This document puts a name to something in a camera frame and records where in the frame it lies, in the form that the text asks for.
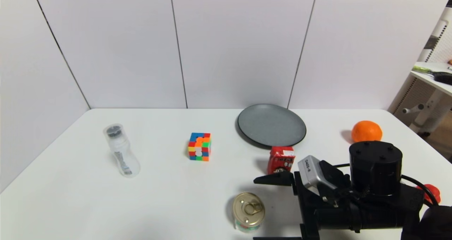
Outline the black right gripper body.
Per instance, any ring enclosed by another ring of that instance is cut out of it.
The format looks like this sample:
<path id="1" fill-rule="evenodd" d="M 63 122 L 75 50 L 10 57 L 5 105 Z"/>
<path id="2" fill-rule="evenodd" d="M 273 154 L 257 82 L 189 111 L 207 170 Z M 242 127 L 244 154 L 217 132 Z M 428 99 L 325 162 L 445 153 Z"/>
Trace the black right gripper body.
<path id="1" fill-rule="evenodd" d="M 360 233 L 360 210 L 349 198 L 329 197 L 324 201 L 304 186 L 300 172 L 294 172 L 293 178 L 303 220 L 300 224 L 303 240 L 319 240 L 321 229 Z"/>

